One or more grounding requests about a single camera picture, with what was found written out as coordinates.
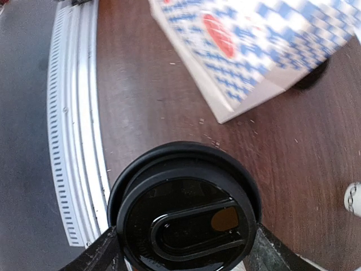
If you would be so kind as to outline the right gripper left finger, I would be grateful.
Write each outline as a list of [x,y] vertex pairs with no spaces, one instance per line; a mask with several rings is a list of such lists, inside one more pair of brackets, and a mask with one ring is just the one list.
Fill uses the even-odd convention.
[[116,227],[109,227],[82,254],[60,270],[124,270],[124,256]]

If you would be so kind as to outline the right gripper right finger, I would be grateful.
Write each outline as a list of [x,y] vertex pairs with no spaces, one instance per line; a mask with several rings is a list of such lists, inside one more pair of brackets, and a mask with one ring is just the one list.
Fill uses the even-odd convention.
[[258,224],[254,245],[248,255],[248,270],[321,270],[306,261],[262,224]]

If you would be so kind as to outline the blue checkered paper bag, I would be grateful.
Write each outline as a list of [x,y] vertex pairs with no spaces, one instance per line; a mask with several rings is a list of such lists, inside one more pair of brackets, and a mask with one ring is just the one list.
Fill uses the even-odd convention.
[[359,1],[150,1],[223,124],[297,84],[360,33]]

